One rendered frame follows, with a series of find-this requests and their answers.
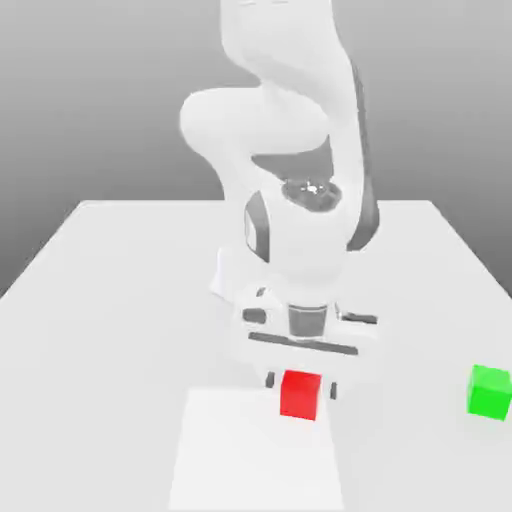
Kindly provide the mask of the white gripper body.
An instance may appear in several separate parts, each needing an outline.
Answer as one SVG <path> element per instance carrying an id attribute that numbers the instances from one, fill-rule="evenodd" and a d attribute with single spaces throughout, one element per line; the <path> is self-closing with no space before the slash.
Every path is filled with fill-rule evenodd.
<path id="1" fill-rule="evenodd" d="M 243 334 L 243 361 L 265 377 L 269 371 L 303 371 L 344 379 L 363 373 L 363 359 L 356 347 L 290 337 L 249 327 Z"/>

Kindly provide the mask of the small green cube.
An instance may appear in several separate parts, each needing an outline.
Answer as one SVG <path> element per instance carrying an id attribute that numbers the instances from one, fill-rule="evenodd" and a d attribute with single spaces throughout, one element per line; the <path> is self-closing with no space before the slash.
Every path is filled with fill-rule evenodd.
<path id="1" fill-rule="evenodd" d="M 512 402 L 512 377 L 506 370 L 474 365 L 467 387 L 469 414 L 504 421 Z"/>

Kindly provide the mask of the small red cube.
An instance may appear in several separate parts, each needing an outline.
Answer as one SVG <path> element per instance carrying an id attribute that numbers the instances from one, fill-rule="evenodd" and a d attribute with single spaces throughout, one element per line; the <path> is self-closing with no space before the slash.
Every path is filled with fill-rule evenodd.
<path id="1" fill-rule="evenodd" d="M 280 388 L 280 414 L 315 421 L 320 385 L 318 374 L 286 370 Z"/>

